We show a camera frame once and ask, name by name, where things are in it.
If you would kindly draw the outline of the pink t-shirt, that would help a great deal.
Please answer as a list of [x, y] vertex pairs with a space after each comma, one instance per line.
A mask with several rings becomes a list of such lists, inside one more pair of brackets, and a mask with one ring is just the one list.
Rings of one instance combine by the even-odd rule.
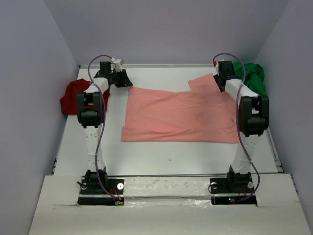
[[189, 80], [189, 91], [131, 87], [122, 142], [237, 143], [235, 102], [213, 74]]

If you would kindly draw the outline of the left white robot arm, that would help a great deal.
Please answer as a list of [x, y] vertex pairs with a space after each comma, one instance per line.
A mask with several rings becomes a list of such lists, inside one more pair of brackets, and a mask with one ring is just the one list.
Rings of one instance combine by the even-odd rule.
[[117, 88], [133, 86], [127, 72], [122, 68], [123, 59], [111, 59], [100, 62], [100, 69], [94, 77], [90, 77], [90, 86], [76, 95], [77, 118], [84, 129], [87, 141], [88, 165], [84, 178], [79, 185], [88, 194], [108, 192], [109, 180], [101, 152], [101, 139], [106, 119], [106, 102], [103, 94], [111, 85]]

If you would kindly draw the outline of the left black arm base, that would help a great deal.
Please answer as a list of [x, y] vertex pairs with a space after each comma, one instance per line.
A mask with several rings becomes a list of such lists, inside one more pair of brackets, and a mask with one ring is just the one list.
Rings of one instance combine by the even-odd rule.
[[101, 187], [95, 172], [87, 172], [76, 182], [79, 187], [77, 203], [81, 206], [123, 206], [125, 178], [107, 177], [101, 179]]

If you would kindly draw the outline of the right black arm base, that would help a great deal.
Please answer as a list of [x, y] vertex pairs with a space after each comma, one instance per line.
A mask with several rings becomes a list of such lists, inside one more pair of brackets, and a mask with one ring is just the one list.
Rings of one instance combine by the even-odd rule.
[[213, 205], [256, 205], [251, 173], [236, 173], [229, 168], [225, 177], [210, 179], [208, 191]]

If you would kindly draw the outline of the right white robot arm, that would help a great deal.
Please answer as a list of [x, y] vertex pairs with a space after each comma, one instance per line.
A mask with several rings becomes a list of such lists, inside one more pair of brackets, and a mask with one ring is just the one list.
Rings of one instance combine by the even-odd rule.
[[236, 104], [238, 147], [225, 178], [210, 180], [213, 194], [238, 193], [254, 189], [251, 168], [256, 144], [269, 126], [269, 98], [247, 87], [235, 73], [231, 61], [214, 62], [217, 74], [214, 79], [221, 92], [228, 93]]

